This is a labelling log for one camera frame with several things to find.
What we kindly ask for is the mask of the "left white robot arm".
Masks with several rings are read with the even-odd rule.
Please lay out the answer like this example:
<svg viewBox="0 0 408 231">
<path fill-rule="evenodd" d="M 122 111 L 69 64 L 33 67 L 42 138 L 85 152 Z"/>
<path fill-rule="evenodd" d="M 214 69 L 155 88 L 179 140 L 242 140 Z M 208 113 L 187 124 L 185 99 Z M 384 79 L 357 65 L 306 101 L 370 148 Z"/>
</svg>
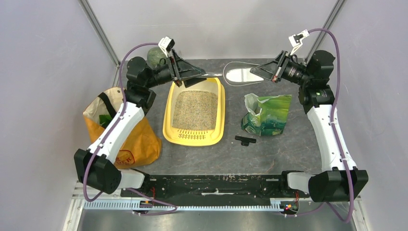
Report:
<svg viewBox="0 0 408 231">
<path fill-rule="evenodd" d="M 79 182 L 102 193 L 112 194 L 117 189 L 132 188 L 138 196 L 150 193 L 151 184 L 146 173 L 114 166 L 121 146 L 149 112 L 156 94 L 152 87 L 173 82 L 178 87 L 190 87 L 206 79 L 206 71 L 185 61 L 171 50 L 163 64 L 150 67 L 139 56 L 127 63 L 127 88 L 124 102 L 113 111 L 113 120 L 105 131 L 86 150 L 78 149 L 74 162 Z"/>
</svg>

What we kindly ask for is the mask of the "grey metal scoop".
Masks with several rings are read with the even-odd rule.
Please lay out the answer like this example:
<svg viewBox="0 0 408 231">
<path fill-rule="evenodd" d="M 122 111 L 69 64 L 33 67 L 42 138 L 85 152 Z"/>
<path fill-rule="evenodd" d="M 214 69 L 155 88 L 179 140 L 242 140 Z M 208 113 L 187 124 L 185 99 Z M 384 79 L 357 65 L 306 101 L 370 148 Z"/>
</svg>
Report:
<svg viewBox="0 0 408 231">
<path fill-rule="evenodd" d="M 251 69 L 258 67 L 259 64 L 232 61 L 227 63 L 222 72 L 200 75 L 200 78 L 222 77 L 224 81 L 233 87 L 248 86 L 261 83 L 264 79 L 258 75 L 251 73 Z"/>
</svg>

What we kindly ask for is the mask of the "green litter bag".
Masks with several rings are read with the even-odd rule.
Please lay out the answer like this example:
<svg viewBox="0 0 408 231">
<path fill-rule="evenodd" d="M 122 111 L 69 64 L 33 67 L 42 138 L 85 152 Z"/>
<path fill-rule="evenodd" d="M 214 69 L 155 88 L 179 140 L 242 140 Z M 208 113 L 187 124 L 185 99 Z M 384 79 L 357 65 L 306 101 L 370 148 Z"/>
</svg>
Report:
<svg viewBox="0 0 408 231">
<path fill-rule="evenodd" d="M 241 119 L 241 128 L 257 136 L 275 136 L 283 133 L 287 123 L 292 95 L 244 96 L 247 114 Z"/>
</svg>

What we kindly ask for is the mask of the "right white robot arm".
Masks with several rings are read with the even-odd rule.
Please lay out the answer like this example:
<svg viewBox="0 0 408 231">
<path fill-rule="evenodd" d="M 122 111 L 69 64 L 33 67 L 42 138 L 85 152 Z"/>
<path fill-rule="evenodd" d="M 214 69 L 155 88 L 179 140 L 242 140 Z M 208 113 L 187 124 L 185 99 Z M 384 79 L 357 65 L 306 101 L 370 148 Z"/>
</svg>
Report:
<svg viewBox="0 0 408 231">
<path fill-rule="evenodd" d="M 338 124 L 337 97 L 328 81 L 335 57 L 328 51 L 313 53 L 307 64 L 300 64 L 282 51 L 273 61 L 251 68 L 251 74 L 265 80 L 285 79 L 299 85 L 298 99 L 315 132 L 322 160 L 322 172 L 316 175 L 284 171 L 278 191 L 289 197 L 297 190 L 314 202 L 351 202 L 368 183 L 366 170 L 359 170 L 345 144 Z"/>
</svg>

